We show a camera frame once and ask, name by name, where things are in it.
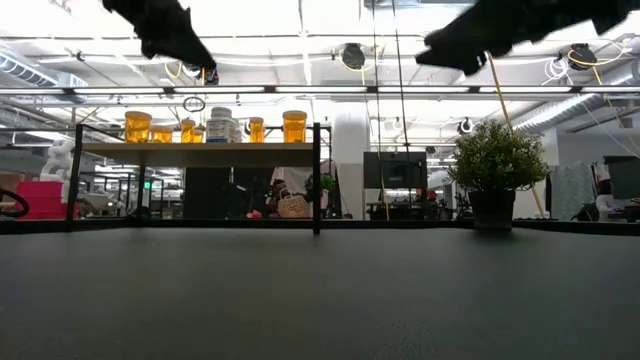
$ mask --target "shelf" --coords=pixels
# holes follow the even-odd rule
[[[311,167],[313,144],[109,144],[82,150],[125,164],[152,167]]]

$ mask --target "security camera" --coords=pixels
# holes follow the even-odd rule
[[[469,118],[465,118],[458,124],[458,134],[461,136],[471,134],[473,131],[473,122]]]

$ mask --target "white statue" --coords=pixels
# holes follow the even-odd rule
[[[47,162],[40,172],[40,181],[57,181],[62,185],[62,201],[66,202],[69,194],[69,179],[73,165],[73,140],[56,140],[47,151]]]

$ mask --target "computer screen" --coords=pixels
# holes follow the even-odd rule
[[[418,189],[427,186],[426,152],[365,152],[365,189]]]
[[[640,159],[607,159],[613,197],[616,199],[640,198]]]

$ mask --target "desk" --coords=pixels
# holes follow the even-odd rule
[[[626,206],[623,212],[609,214],[609,219],[625,219],[627,222],[634,223],[640,220],[640,205]]]
[[[0,359],[637,360],[637,237],[5,235]]]
[[[386,204],[383,202],[367,203],[369,210],[367,213],[371,220],[386,220],[387,211]],[[424,206],[421,202],[390,202],[389,203],[389,219],[390,220],[424,220]]]

